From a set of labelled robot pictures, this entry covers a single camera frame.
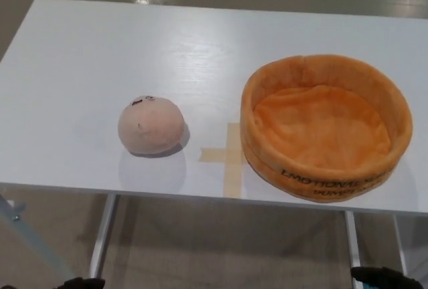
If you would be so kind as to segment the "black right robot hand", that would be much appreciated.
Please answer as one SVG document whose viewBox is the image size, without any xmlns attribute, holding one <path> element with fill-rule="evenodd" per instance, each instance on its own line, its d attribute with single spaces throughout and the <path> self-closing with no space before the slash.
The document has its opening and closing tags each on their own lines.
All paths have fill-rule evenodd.
<svg viewBox="0 0 428 289">
<path fill-rule="evenodd" d="M 357 266 L 350 269 L 351 276 L 362 283 L 362 287 L 377 289 L 423 289 L 422 284 L 390 268 Z"/>
</svg>

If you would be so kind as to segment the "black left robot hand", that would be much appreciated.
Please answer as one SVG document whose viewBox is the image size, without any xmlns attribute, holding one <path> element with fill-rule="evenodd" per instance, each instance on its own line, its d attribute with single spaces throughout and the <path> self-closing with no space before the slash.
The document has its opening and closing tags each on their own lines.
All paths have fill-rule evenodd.
<svg viewBox="0 0 428 289">
<path fill-rule="evenodd" d="M 105 280 L 101 278 L 81 278 L 77 277 L 65 281 L 61 288 L 65 289 L 103 289 Z"/>
</svg>

